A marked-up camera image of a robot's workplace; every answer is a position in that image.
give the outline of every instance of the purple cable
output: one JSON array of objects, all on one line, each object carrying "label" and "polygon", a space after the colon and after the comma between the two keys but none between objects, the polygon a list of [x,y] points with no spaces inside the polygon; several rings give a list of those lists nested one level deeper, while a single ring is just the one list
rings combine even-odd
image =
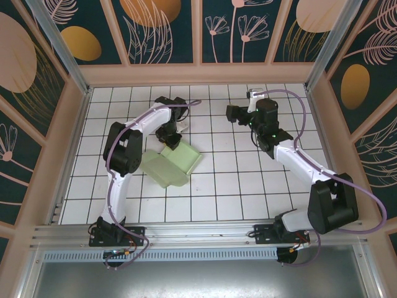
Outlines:
[{"label": "purple cable", "polygon": [[303,109],[303,123],[302,123],[302,128],[301,128],[301,130],[300,130],[298,136],[296,137],[296,139],[294,139],[294,141],[293,141],[293,146],[295,147],[295,150],[297,151],[298,155],[299,155],[300,157],[302,157],[302,159],[303,159],[305,162],[307,162],[309,165],[311,165],[314,169],[316,169],[317,171],[319,171],[321,174],[323,174],[323,175],[325,175],[325,176],[327,176],[327,177],[329,177],[329,178],[332,178],[333,180],[336,180],[336,181],[338,181],[338,182],[340,182],[340,183],[344,183],[344,184],[346,184],[346,185],[348,185],[348,186],[350,186],[350,187],[356,188],[356,189],[362,191],[363,193],[367,194],[371,199],[373,199],[373,200],[378,204],[378,206],[379,206],[379,208],[380,208],[380,210],[381,210],[381,213],[382,213],[382,220],[381,220],[381,222],[380,222],[376,227],[373,227],[373,228],[370,228],[369,230],[364,230],[364,231],[351,231],[351,230],[346,230],[346,229],[344,229],[344,228],[337,228],[336,230],[337,230],[337,231],[340,231],[340,232],[343,232],[343,233],[351,233],[351,234],[369,234],[369,233],[373,233],[373,232],[376,232],[376,231],[378,231],[379,229],[381,229],[382,226],[384,226],[384,225],[386,224],[386,221],[387,221],[387,211],[386,211],[386,208],[385,208],[385,206],[383,205],[383,203],[382,203],[376,196],[374,196],[371,192],[367,191],[366,189],[362,188],[362,187],[359,186],[359,185],[356,185],[356,184],[354,184],[354,183],[351,183],[350,181],[347,181],[347,180],[345,180],[345,179],[336,177],[336,176],[334,176],[334,175],[332,175],[332,174],[327,173],[326,171],[323,171],[322,169],[320,169],[319,167],[317,167],[314,163],[312,163],[305,155],[303,155],[303,154],[299,151],[299,148],[298,148],[298,140],[299,140],[299,138],[303,135],[303,132],[305,131],[305,125],[306,125],[306,108],[305,108],[305,105],[304,105],[304,103],[303,103],[303,101],[302,101],[302,98],[301,98],[299,95],[297,95],[296,93],[294,93],[294,92],[292,92],[292,91],[289,91],[289,90],[284,90],[284,89],[276,89],[276,90],[263,91],[263,92],[255,93],[254,95],[255,95],[255,96],[257,96],[257,95],[265,95],[265,94],[270,94],[270,93],[274,93],[274,92],[285,92],[285,93],[287,93],[287,94],[291,94],[292,96],[296,97],[296,98],[299,100],[300,104],[302,105],[302,109]]},{"label": "purple cable", "polygon": [[300,264],[282,263],[282,264],[281,264],[282,266],[285,265],[285,266],[288,266],[288,267],[302,267],[302,266],[306,266],[306,265],[311,264],[312,262],[314,262],[314,261],[317,259],[318,255],[320,254],[321,239],[320,239],[320,234],[319,234],[316,230],[313,230],[313,231],[314,231],[314,233],[317,235],[317,239],[318,239],[318,247],[317,247],[317,251],[316,251],[316,254],[314,255],[314,257],[312,257],[312,259],[310,259],[309,261],[304,262],[304,263],[300,263]]},{"label": "purple cable", "polygon": [[[159,107],[152,107],[152,108],[150,108],[150,109],[149,109],[148,111],[146,111],[143,115],[141,115],[141,116],[139,116],[137,119],[135,119],[134,122],[133,122],[132,124],[126,126],[126,127],[117,135],[115,141],[113,142],[112,146],[110,147],[109,155],[108,155],[108,156],[112,156],[112,155],[113,155],[114,149],[115,149],[116,145],[118,144],[118,141],[120,140],[120,138],[122,137],[122,135],[123,135],[128,129],[132,128],[133,126],[138,125],[140,121],[142,121],[146,116],[150,115],[151,113],[153,113],[153,112],[155,112],[155,111],[158,111],[158,110],[161,110],[161,109],[164,109],[164,108],[170,108],[170,107],[192,107],[192,106],[197,106],[197,105],[200,104],[200,103],[201,103],[201,100],[196,100],[196,101],[192,101],[190,104],[170,104],[170,105],[163,105],[163,106],[159,106]],[[123,268],[127,267],[128,265],[132,264],[137,258],[139,258],[139,257],[145,252],[145,250],[148,249],[150,242],[149,242],[149,239],[147,239],[145,236],[139,235],[139,234],[136,234],[136,233],[133,233],[133,232],[127,230],[125,227],[123,227],[122,225],[120,225],[120,224],[117,222],[117,219],[115,218],[115,216],[114,216],[114,214],[113,214],[113,211],[112,211],[112,206],[110,205],[110,193],[112,192],[113,183],[114,183],[114,178],[115,178],[115,174],[110,170],[110,158],[108,158],[107,161],[106,161],[106,170],[107,170],[108,173],[110,173],[110,174],[112,175],[112,179],[111,179],[110,185],[109,185],[109,190],[108,190],[108,192],[107,192],[107,205],[108,205],[108,207],[109,207],[109,214],[110,214],[110,217],[112,218],[112,220],[113,220],[113,222],[115,223],[115,225],[116,225],[118,228],[122,229],[125,233],[127,233],[127,234],[129,234],[129,235],[131,235],[131,236],[134,236],[134,237],[137,237],[137,238],[139,238],[139,239],[142,239],[142,240],[146,241],[145,247],[144,247],[139,253],[137,253],[136,256],[134,256],[130,261],[121,264],[119,267],[116,267],[116,268],[110,267],[110,265],[108,264],[108,260],[110,259],[111,255],[108,256],[108,257],[106,258],[105,264],[106,264],[107,269],[118,270],[118,269],[123,269]]]}]

